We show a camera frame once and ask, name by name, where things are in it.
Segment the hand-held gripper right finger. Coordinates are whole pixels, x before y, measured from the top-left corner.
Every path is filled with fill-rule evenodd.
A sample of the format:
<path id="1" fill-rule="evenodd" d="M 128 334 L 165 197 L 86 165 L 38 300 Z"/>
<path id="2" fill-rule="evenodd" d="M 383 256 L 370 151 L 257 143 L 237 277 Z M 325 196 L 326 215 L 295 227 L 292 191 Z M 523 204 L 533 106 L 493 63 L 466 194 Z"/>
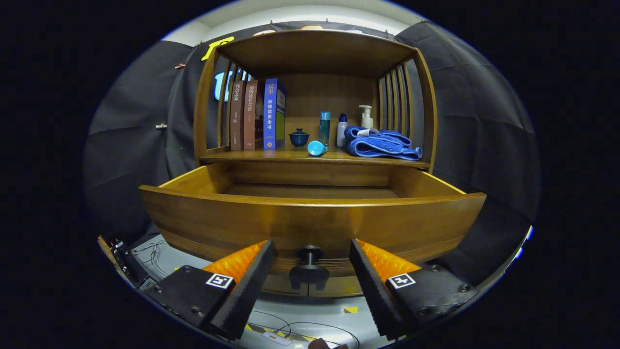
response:
<path id="1" fill-rule="evenodd" d="M 379 335 L 389 340 L 435 325 L 479 293 L 442 265 L 414 264 L 359 239 L 349 259 Z"/>

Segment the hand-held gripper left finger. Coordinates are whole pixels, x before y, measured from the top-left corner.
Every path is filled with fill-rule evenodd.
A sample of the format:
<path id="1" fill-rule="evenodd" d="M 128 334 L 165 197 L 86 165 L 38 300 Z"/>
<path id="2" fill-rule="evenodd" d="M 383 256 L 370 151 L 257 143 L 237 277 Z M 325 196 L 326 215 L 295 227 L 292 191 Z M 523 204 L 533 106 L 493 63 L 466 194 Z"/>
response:
<path id="1" fill-rule="evenodd" d="M 180 267 L 145 294 L 201 331 L 240 339 L 274 255 L 273 242 L 260 241 L 203 268 Z"/>

